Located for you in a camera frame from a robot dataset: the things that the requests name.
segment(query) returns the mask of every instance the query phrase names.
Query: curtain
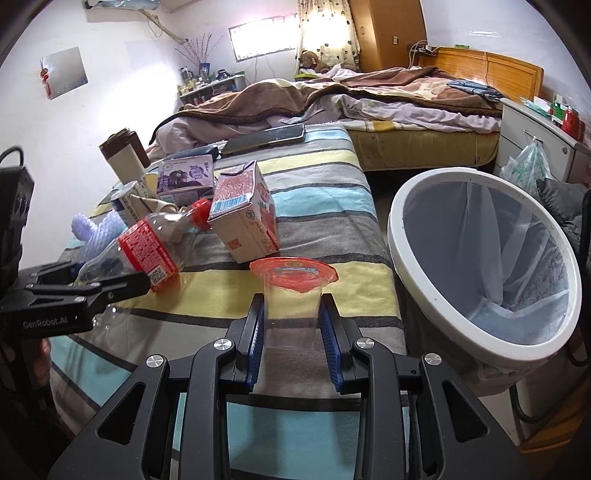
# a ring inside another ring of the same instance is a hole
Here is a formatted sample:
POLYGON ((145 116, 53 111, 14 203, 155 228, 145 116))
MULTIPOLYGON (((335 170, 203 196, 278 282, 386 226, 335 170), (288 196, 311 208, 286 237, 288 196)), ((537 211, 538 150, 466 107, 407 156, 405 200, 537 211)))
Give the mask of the curtain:
POLYGON ((349 0, 297 0, 300 41, 295 51, 296 71, 304 50, 315 52, 333 67, 338 63, 356 65, 359 41, 349 0))

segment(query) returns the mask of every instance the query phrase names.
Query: metal bolt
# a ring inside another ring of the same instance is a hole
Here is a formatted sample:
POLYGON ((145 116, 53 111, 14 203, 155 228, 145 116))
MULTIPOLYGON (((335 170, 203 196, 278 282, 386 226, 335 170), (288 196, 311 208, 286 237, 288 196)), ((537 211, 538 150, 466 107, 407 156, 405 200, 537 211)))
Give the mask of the metal bolt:
POLYGON ((362 348, 363 350, 373 348, 373 346, 375 345, 375 342, 369 337, 361 337, 355 343, 357 343, 357 346, 359 348, 362 348))
POLYGON ((428 353, 425 355, 425 361, 429 365, 439 365, 441 363, 441 357, 436 353, 428 353))
POLYGON ((232 348, 232 341, 227 338, 220 338, 219 340, 215 341, 213 347, 216 350, 228 350, 232 348))
POLYGON ((146 365, 150 368, 158 368, 164 363, 164 357, 162 355, 152 355, 146 360, 146 365))

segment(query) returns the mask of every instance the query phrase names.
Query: red bottle label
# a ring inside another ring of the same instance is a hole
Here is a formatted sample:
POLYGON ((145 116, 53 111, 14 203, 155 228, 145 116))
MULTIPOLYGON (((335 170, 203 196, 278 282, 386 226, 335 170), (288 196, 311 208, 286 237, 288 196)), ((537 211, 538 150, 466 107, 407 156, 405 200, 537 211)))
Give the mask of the red bottle label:
POLYGON ((145 220, 122 233, 117 241, 134 268, 148 274, 152 290, 158 291, 178 275, 176 263, 145 220))

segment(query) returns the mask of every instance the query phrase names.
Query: hand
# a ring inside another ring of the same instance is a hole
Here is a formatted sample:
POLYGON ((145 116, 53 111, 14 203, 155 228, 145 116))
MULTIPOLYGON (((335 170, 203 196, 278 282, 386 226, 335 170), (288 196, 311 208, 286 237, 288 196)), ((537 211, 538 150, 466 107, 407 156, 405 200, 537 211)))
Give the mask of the hand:
MULTIPOLYGON (((3 343, 0 348, 4 351, 8 362, 14 362, 15 354, 14 350, 8 345, 3 343)), ((37 354, 33 362, 33 374, 35 375, 37 382, 41 387, 45 387, 49 383, 49 371, 51 369, 51 343, 49 339, 44 338, 39 340, 37 354)))

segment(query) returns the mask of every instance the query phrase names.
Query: plastic cup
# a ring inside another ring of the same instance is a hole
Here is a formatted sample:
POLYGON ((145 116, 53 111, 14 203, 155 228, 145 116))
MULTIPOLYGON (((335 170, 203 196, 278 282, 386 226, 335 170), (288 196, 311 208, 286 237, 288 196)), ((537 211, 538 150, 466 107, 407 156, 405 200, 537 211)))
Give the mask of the plastic cup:
POLYGON ((309 258, 263 258, 250 264, 265 284, 265 347, 312 349, 322 289, 336 270, 309 258))

